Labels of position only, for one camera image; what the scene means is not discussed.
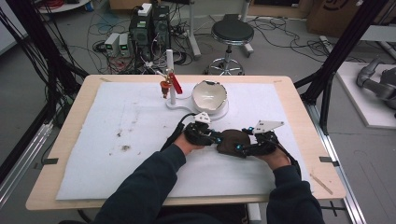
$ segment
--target gray floor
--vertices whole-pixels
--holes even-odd
[[[120,26],[114,27],[114,32],[117,32],[127,28],[129,22],[122,22],[126,19],[128,19],[127,14],[115,14],[108,10],[88,13],[83,9],[76,9],[57,15],[64,39],[69,46],[76,46],[70,48],[73,56],[90,74],[99,74],[104,70],[98,71],[98,68],[106,68],[104,57],[99,56],[102,62],[100,65],[98,58],[92,54],[91,59],[87,50],[82,49],[92,49],[95,41],[106,39],[104,35],[93,35],[97,34],[100,28],[100,25],[95,24],[121,22]],[[211,21],[208,17],[201,18],[197,20],[196,27],[208,21]],[[209,28],[211,24],[210,22],[204,24],[198,33],[208,34],[210,29],[206,28]],[[306,32],[304,21],[287,21],[287,24],[289,31],[300,36],[299,44],[304,45],[307,40],[318,40],[317,35]],[[264,34],[269,41],[282,46],[288,46],[292,40],[280,30],[265,31]],[[197,40],[203,53],[202,58],[187,66],[176,66],[176,74],[200,75],[212,60],[223,56],[225,46],[214,41],[210,36],[198,35]],[[335,43],[337,40],[331,38],[330,41]],[[297,81],[314,73],[321,66],[320,62],[291,49],[271,46],[259,32],[255,33],[251,46],[255,52],[249,58],[246,58],[242,50],[233,50],[233,57],[245,66],[247,75],[288,76],[293,81]],[[325,60],[325,57],[317,57],[308,49],[299,49],[299,51],[317,60]],[[366,62],[373,59],[375,55],[381,55],[386,63],[395,63],[382,49],[372,47],[366,42],[360,42],[351,55]],[[0,64],[0,102],[2,105],[0,115],[3,127],[0,130],[2,150],[0,161],[3,161],[44,105],[45,94],[44,84],[18,47],[3,54],[0,57]],[[329,113],[329,132],[367,223],[394,223],[396,182],[393,164],[396,160],[396,140],[394,139],[396,131],[366,128],[340,82],[335,78]],[[28,170],[0,210],[0,223],[58,223],[64,219],[81,220],[75,210],[36,212],[26,210],[24,206],[40,172],[39,169],[34,168],[34,165],[40,161],[41,154],[50,145],[56,133],[57,130],[53,131],[49,141],[33,162],[32,168]],[[334,206],[343,207],[340,201],[333,203]],[[321,202],[321,204],[330,206],[328,201]],[[89,217],[94,217],[97,209],[85,211]],[[262,213],[265,213],[264,204],[262,204]],[[323,210],[323,214],[326,223],[349,222],[344,211],[337,211],[337,216],[330,210]]]

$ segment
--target small brown object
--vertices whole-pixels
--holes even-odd
[[[221,154],[245,158],[242,152],[238,152],[235,147],[238,144],[248,146],[250,145],[250,138],[247,133],[235,129],[224,130],[221,135],[223,139],[217,146],[217,150]]]
[[[129,150],[131,148],[131,146],[122,146],[121,147],[121,150],[122,151],[127,151],[127,150]]]

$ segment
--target white paper sheet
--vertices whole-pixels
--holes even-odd
[[[182,83],[189,94],[195,84]],[[272,84],[224,83],[229,112],[210,127],[216,131],[255,126],[259,119],[284,121],[276,129],[282,145],[308,172]],[[176,128],[185,110],[169,110],[158,83],[106,82],[99,88],[66,166],[57,200],[105,199]],[[177,173],[169,197],[269,194],[272,171],[254,157],[239,159],[215,150],[195,150]]]

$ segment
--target cardboard box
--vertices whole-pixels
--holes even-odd
[[[110,8],[133,9],[134,7],[141,7],[143,3],[151,3],[151,1],[150,0],[110,0]]]
[[[297,7],[255,5],[254,1],[251,1],[247,14],[249,16],[269,16],[302,19],[306,18],[311,7],[312,0],[300,0],[299,6]]]
[[[309,33],[340,37],[359,7],[355,0],[316,1],[306,20]]]

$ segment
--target black metal frame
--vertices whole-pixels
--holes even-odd
[[[49,123],[55,116],[57,102],[59,101],[61,94],[63,94],[63,92],[57,91],[57,81],[59,80],[62,84],[64,93],[71,95],[78,92],[80,88],[80,84],[77,83],[72,72],[80,77],[86,77],[88,75],[87,72],[75,67],[62,57],[39,15],[36,13],[32,0],[6,0],[6,2],[46,60],[48,67],[48,79],[46,80],[48,102],[35,118],[18,144],[12,149],[7,158],[1,164],[0,184],[6,179],[8,173],[18,161],[19,157],[33,139],[41,125],[43,123]],[[23,40],[17,36],[14,37],[18,44],[23,46]]]
[[[319,126],[326,135],[329,134],[327,130],[327,119],[329,115],[332,79],[350,51],[361,40],[361,37],[387,2],[388,0],[365,0],[319,70],[309,77],[294,83],[296,89],[311,83],[306,92],[301,95],[302,100],[309,105],[314,105],[323,92]]]

